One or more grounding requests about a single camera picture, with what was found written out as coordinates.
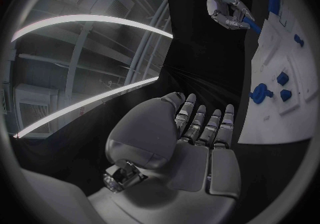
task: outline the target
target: blue knob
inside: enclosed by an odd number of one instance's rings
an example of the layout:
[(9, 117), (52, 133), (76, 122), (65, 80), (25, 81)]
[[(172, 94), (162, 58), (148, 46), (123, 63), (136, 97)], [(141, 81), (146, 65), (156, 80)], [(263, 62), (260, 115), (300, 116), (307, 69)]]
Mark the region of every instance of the blue knob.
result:
[(273, 92), (267, 89), (266, 84), (259, 84), (253, 92), (249, 93), (249, 97), (253, 99), (253, 102), (260, 104), (264, 101), (265, 97), (273, 97)]
[(294, 35), (294, 38), (293, 38), (293, 39), (294, 39), (298, 44), (300, 44), (301, 47), (303, 47), (303, 45), (305, 44), (304, 41), (301, 40), (301, 38), (300, 38), (297, 34)]
[(280, 97), (283, 100), (283, 102), (287, 101), (289, 98), (291, 98), (292, 93), (288, 90), (282, 90), (280, 91)]
[(277, 77), (277, 81), (280, 85), (284, 86), (289, 81), (289, 77), (285, 72), (281, 72)]

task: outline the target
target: led light strip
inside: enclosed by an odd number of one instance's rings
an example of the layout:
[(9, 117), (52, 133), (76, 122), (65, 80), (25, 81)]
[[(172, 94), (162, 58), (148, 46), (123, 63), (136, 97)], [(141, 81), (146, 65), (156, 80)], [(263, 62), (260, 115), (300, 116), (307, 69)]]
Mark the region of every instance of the led light strip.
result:
[(57, 111), (55, 113), (52, 113), (51, 115), (48, 115), (48, 116), (40, 119), (39, 121), (36, 121), (32, 125), (26, 127), (22, 131), (18, 132), (16, 135), (14, 135), (14, 137), (17, 138), (19, 136), (19, 138), (22, 138), (23, 136), (25, 136), (29, 132), (32, 132), (34, 129), (37, 129), (41, 125), (44, 125), (44, 124), (46, 124), (46, 123), (48, 123), (48, 122), (50, 122), (50, 121), (52, 121), (52, 120), (54, 120), (54, 119), (56, 119), (56, 118), (58, 118), (60, 116), (65, 115), (66, 113), (69, 113), (69, 112), (71, 112), (73, 110), (76, 110), (77, 108), (83, 107), (85, 105), (93, 103), (93, 102), (95, 102), (97, 100), (101, 100), (101, 99), (103, 99), (105, 97), (114, 95), (116, 93), (123, 92), (125, 90), (128, 90), (128, 89), (131, 89), (131, 88), (143, 85), (143, 84), (147, 84), (147, 83), (156, 81), (158, 78), (159, 77), (157, 76), (157, 77), (150, 78), (150, 79), (147, 79), (147, 80), (143, 80), (143, 81), (140, 81), (140, 82), (137, 82), (137, 83), (134, 83), (134, 84), (129, 84), (129, 85), (126, 85), (126, 86), (122, 86), (120, 88), (117, 88), (117, 89), (114, 89), (114, 90), (111, 90), (111, 91), (108, 91), (108, 92), (93, 96), (91, 98), (88, 98), (86, 100), (80, 101), (78, 103), (75, 103), (75, 104), (73, 104), (73, 105), (71, 105), (71, 106), (69, 106), (67, 108), (64, 108), (64, 109), (59, 110), (59, 111)]
[(116, 17), (110, 17), (110, 16), (102, 16), (102, 15), (90, 15), (90, 14), (77, 14), (77, 15), (66, 15), (66, 16), (58, 16), (58, 17), (53, 17), (45, 20), (41, 20), (35, 23), (32, 23), (24, 28), (21, 28), (17, 32), (14, 33), (13, 38), (11, 41), (13, 42), (14, 40), (18, 39), (19, 37), (34, 31), (38, 28), (43, 28), (46, 26), (54, 25), (54, 24), (59, 24), (59, 23), (64, 23), (64, 22), (71, 22), (71, 21), (102, 21), (102, 22), (111, 22), (111, 23), (117, 23), (117, 24), (123, 24), (123, 25), (128, 25), (136, 28), (142, 28), (148, 31), (152, 31), (158, 34), (161, 34), (163, 36), (167, 36), (169, 38), (173, 38), (173, 36), (167, 32), (164, 32), (160, 29), (138, 23), (132, 20), (126, 20), (126, 19), (121, 19), (121, 18), (116, 18)]

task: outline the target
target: black backdrop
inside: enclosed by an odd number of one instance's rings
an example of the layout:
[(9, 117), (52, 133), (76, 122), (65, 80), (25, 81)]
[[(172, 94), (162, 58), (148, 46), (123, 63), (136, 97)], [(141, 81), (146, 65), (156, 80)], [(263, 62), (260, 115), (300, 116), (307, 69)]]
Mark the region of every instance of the black backdrop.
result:
[[(250, 0), (244, 0), (251, 7)], [(268, 0), (253, 0), (252, 12), (262, 26)], [(242, 174), (242, 194), (231, 223), (246, 223), (269, 205), (298, 168), (308, 141), (287, 145), (239, 145), (250, 90), (251, 58), (257, 48), (254, 31), (229, 31), (206, 12), (206, 0), (169, 0), (174, 40), (160, 78), (152, 85), (114, 98), (74, 120), (45, 141), (12, 138), (22, 167), (68, 181), (87, 195), (102, 186), (109, 166), (104, 154), (107, 136), (134, 106), (172, 91), (195, 93), (207, 106), (236, 109), (232, 148)]]

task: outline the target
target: vent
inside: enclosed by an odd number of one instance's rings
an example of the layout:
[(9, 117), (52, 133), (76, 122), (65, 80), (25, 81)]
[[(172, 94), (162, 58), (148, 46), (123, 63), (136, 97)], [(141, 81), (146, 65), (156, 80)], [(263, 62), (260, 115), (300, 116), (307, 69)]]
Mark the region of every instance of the vent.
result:
[(4, 97), (4, 90), (0, 89), (0, 100), (2, 101), (2, 113), (7, 114), (6, 104), (5, 104), (5, 97)]
[[(33, 124), (34, 122), (47, 116), (48, 106), (20, 103), (20, 112), (21, 112), (23, 127), (27, 127), (30, 124)], [(49, 130), (48, 123), (32, 131), (32, 133), (49, 133), (49, 132), (50, 130)]]
[(124, 19), (129, 9), (125, 7), (119, 0), (115, 0), (106, 10), (106, 15)]

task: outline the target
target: blue handle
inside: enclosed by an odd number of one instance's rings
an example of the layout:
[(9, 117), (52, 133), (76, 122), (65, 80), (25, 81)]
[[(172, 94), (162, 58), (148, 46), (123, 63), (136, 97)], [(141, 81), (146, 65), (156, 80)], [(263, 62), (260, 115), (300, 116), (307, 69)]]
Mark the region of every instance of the blue handle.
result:
[(247, 18), (247, 17), (244, 17), (243, 18), (243, 22), (246, 22), (250, 25), (250, 27), (255, 31), (257, 32), (258, 35), (260, 35), (261, 33), (261, 28), (258, 27), (257, 24), (255, 24), (251, 19)]

